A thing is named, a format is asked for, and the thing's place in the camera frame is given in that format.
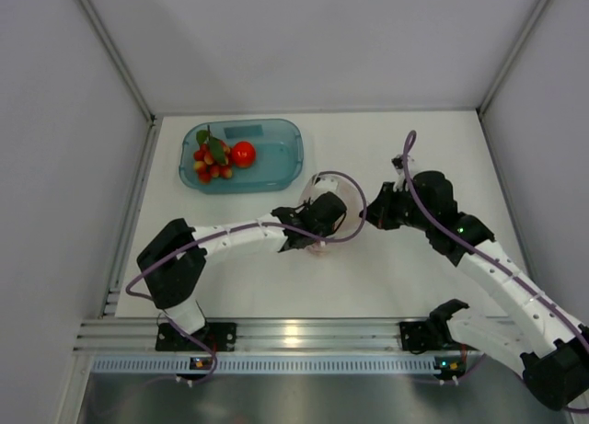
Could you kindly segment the clear zip top bag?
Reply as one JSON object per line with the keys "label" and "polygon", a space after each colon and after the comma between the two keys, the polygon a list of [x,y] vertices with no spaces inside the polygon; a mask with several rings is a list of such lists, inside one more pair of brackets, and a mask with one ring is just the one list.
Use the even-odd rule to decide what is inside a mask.
{"label": "clear zip top bag", "polygon": [[[358,228],[361,222],[361,215],[362,209],[364,208],[362,198],[360,195],[360,191],[351,183],[350,180],[342,177],[341,175],[336,174],[324,174],[324,175],[332,175],[336,176],[339,179],[340,185],[338,188],[338,192],[336,195],[340,197],[347,206],[347,215],[343,224],[341,225],[339,231],[332,235],[331,238],[341,239],[348,236],[351,236]],[[314,175],[311,179],[308,180],[306,183],[302,194],[299,197],[297,205],[301,205],[308,200],[314,201],[315,198],[311,194],[312,189],[312,179],[320,176]]]}

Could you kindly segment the red fake tomato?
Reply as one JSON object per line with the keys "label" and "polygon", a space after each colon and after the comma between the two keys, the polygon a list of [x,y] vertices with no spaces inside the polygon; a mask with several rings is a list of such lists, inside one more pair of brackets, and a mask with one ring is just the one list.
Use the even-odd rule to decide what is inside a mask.
{"label": "red fake tomato", "polygon": [[253,144],[247,141],[236,143],[231,148],[232,163],[240,168],[249,168],[256,161],[256,149]]}

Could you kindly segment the red fake cherry bunch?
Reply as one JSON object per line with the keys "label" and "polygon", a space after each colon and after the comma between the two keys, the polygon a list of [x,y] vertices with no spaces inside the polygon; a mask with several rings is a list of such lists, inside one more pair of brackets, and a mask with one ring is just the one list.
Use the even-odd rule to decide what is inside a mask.
{"label": "red fake cherry bunch", "polygon": [[217,178],[229,180],[233,177],[231,147],[213,136],[209,125],[196,132],[196,143],[192,169],[202,184],[209,184]]}

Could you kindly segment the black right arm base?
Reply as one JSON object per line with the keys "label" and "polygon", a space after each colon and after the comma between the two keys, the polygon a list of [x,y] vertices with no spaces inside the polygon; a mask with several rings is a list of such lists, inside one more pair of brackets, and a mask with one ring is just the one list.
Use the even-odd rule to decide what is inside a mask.
{"label": "black right arm base", "polygon": [[401,347],[413,354],[433,350],[452,350],[456,344],[445,326],[427,319],[399,324]]}

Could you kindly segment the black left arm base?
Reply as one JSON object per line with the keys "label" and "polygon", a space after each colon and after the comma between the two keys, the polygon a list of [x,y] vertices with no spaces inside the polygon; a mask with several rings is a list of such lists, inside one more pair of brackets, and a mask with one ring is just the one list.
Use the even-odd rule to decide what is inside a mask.
{"label": "black left arm base", "polygon": [[[234,350],[237,340],[237,324],[231,322],[207,323],[203,329],[191,336],[214,352],[231,352]],[[185,338],[170,323],[158,325],[155,349],[164,352],[203,351],[200,345]]]}

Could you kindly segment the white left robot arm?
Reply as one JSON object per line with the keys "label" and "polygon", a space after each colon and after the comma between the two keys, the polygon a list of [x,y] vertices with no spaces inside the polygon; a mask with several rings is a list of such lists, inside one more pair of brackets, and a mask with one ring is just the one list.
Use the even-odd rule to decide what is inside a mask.
{"label": "white left robot arm", "polygon": [[311,246],[334,235],[347,213],[344,201],[328,191],[297,207],[278,207],[260,218],[225,226],[192,227],[169,222],[139,254],[136,263],[156,309],[177,326],[186,349],[201,348],[207,322],[194,295],[203,271],[234,258],[281,253]]}

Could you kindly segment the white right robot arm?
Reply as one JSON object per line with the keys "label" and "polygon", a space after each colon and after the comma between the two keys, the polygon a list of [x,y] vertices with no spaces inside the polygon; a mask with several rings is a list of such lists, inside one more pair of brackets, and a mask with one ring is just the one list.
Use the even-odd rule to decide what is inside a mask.
{"label": "white right robot arm", "polygon": [[587,325],[541,291],[480,219],[459,210],[443,173],[423,171],[384,183],[367,207],[367,220],[380,230],[406,226],[423,232],[433,250],[476,282],[519,329],[475,317],[466,303],[453,300],[430,314],[433,343],[483,351],[520,375],[551,410],[563,410],[587,392]]}

